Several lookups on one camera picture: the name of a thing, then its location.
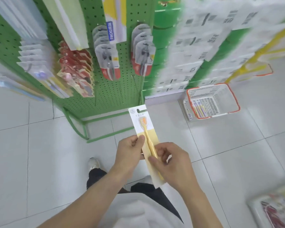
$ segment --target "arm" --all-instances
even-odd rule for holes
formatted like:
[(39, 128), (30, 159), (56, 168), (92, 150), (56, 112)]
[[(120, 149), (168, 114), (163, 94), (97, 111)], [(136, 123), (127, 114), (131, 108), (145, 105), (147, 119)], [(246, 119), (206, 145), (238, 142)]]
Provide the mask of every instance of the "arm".
[(144, 136), (121, 140), (110, 171), (93, 184), (80, 198), (38, 228), (96, 227), (113, 199), (131, 177), (141, 157)]
[(182, 196), (194, 228), (223, 228), (207, 196), (195, 177), (189, 154), (174, 143), (155, 146), (161, 161), (149, 157), (150, 163), (163, 178)]

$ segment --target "black pants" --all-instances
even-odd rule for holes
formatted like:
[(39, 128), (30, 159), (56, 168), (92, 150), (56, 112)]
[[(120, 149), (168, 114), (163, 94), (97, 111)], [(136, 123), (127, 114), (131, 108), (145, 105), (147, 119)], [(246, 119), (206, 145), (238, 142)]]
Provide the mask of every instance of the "black pants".
[[(101, 169), (98, 168), (92, 169), (89, 172), (89, 180), (87, 180), (87, 189), (106, 174), (107, 173)], [(163, 193), (163, 191), (160, 188), (155, 189), (155, 187), (152, 184), (139, 182), (131, 187), (131, 191), (127, 191), (124, 188), (121, 188), (121, 190), (118, 193), (119, 194), (143, 193), (147, 195), (149, 198), (153, 199), (158, 204), (160, 204), (161, 206), (165, 207), (171, 213), (175, 214), (182, 221), (177, 210), (174, 208), (174, 206), (166, 197), (166, 195)]]

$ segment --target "tile floor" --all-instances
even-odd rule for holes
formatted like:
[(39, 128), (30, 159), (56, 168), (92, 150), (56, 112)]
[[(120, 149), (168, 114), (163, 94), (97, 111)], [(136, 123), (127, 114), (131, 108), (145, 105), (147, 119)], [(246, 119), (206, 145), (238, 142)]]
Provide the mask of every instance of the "tile floor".
[[(274, 75), (232, 86), (242, 107), (233, 115), (189, 122), (178, 101), (148, 107), (160, 141), (190, 154), (225, 228), (255, 228), (247, 200), (285, 183), (285, 58), (272, 67)], [(89, 130), (97, 137), (131, 125), (129, 115), (122, 115)], [(134, 133), (87, 144), (52, 102), (0, 90), (0, 227), (34, 228), (64, 209), (85, 191), (87, 160), (97, 157), (109, 170), (118, 142)], [(140, 161), (125, 187), (146, 175)], [(163, 191), (192, 227), (180, 195), (169, 185)]]

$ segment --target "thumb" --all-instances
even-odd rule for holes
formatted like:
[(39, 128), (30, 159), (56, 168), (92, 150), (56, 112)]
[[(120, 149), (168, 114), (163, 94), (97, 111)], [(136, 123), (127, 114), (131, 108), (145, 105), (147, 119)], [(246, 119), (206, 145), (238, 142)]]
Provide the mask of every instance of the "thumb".
[(135, 148), (139, 149), (139, 151), (142, 149), (142, 146), (145, 143), (145, 136), (144, 135), (140, 135), (135, 143)]
[(165, 165), (163, 162), (159, 161), (156, 157), (150, 156), (148, 157), (149, 162), (152, 166), (154, 166), (160, 173), (163, 173)]

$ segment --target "blue label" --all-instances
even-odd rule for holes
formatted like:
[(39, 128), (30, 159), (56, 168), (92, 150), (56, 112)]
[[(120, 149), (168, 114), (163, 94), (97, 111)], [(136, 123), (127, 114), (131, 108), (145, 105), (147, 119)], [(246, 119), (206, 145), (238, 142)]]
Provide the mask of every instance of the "blue label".
[(108, 29), (108, 34), (109, 34), (109, 40), (114, 41), (113, 22), (107, 22), (107, 29)]

